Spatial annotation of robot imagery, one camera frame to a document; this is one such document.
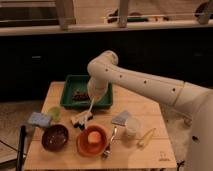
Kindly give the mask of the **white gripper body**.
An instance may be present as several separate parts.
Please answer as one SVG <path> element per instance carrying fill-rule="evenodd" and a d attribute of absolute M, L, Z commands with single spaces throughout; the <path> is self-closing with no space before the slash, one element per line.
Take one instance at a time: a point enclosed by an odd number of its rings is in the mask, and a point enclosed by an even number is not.
<path fill-rule="evenodd" d="M 108 83 L 95 78 L 90 78 L 87 91 L 90 99 L 101 100 L 108 90 Z"/>

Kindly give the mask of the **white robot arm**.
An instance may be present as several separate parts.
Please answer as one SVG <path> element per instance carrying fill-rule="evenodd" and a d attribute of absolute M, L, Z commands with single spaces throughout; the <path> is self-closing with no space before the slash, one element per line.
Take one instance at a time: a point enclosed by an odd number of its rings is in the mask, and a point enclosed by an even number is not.
<path fill-rule="evenodd" d="M 100 101 L 109 83 L 166 104 L 192 118 L 185 171 L 213 171 L 213 89 L 118 67 L 118 56 L 104 51 L 87 65 L 88 94 Z"/>

